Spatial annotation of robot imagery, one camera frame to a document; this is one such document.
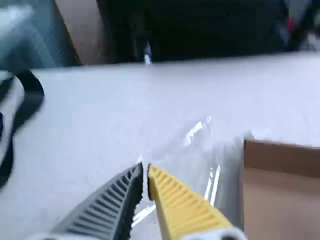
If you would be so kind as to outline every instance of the cardboard box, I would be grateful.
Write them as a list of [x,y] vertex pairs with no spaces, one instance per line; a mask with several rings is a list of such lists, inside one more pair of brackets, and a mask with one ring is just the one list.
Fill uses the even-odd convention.
[[246,140],[244,231],[250,240],[320,239],[320,148]]

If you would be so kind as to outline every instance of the white table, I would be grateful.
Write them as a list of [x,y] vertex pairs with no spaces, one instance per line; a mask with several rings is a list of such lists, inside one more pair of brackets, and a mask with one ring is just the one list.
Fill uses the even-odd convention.
[[[15,138],[1,239],[51,230],[140,154],[209,115],[217,135],[268,129],[273,139],[320,145],[317,55],[34,72],[45,104]],[[21,93],[17,83],[1,107],[7,124]]]

